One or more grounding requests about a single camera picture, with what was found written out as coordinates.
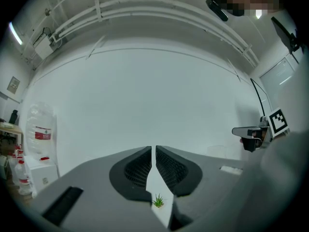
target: chair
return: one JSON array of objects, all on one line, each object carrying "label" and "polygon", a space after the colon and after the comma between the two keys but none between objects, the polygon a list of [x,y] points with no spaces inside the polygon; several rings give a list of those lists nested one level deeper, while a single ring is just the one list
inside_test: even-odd
[{"label": "chair", "polygon": [[[10,123],[10,124],[13,124],[13,125],[15,124],[15,122],[16,122],[16,120],[17,120],[17,117],[18,117],[17,112],[18,112],[17,110],[13,110],[13,112],[12,112],[12,114],[11,114],[11,118],[10,118],[10,120],[9,120],[9,123]],[[12,142],[15,141],[15,138],[14,138],[14,137],[11,137],[10,134],[7,133],[7,132],[6,132],[6,133],[4,134],[4,136],[1,138],[0,142],[2,142],[3,139],[6,139],[6,140],[8,141],[9,144],[11,144],[11,141],[12,141]]]}]

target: wooden table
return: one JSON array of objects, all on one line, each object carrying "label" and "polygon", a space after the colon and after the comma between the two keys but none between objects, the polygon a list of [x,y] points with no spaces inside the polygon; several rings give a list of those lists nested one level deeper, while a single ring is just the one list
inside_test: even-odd
[{"label": "wooden table", "polygon": [[22,144],[23,132],[21,131],[21,129],[20,129],[20,127],[18,125],[14,125],[14,128],[12,128],[12,129],[4,128],[4,127],[0,126],[0,131],[17,135],[17,144],[18,145]]}]

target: green plant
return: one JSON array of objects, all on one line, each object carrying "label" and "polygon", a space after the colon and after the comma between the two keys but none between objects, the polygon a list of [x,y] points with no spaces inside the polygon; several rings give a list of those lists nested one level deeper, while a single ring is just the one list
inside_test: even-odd
[{"label": "green plant", "polygon": [[158,207],[158,208],[160,208],[161,206],[164,205],[164,203],[163,203],[163,198],[162,198],[162,196],[160,197],[160,193],[159,193],[159,197],[157,197],[157,196],[155,195],[155,201],[153,201],[153,204],[154,204],[156,207]]}]

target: floor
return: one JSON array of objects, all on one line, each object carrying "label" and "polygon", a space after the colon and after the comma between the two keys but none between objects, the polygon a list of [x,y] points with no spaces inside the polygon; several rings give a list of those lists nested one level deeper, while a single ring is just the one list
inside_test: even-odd
[{"label": "floor", "polygon": [[[0,148],[1,148],[2,155],[4,156],[8,156],[9,153],[14,153],[14,150],[15,150],[14,143],[11,142],[11,144],[9,144],[7,140],[3,140],[1,142]],[[8,170],[8,176],[7,176],[7,180],[5,181],[5,184],[7,186],[8,192],[14,198],[14,200],[16,200],[17,202],[21,202],[25,205],[30,204],[32,200],[32,195],[30,194],[30,195],[22,196],[18,193],[19,187],[15,186],[13,183],[12,172],[10,168]]]}]

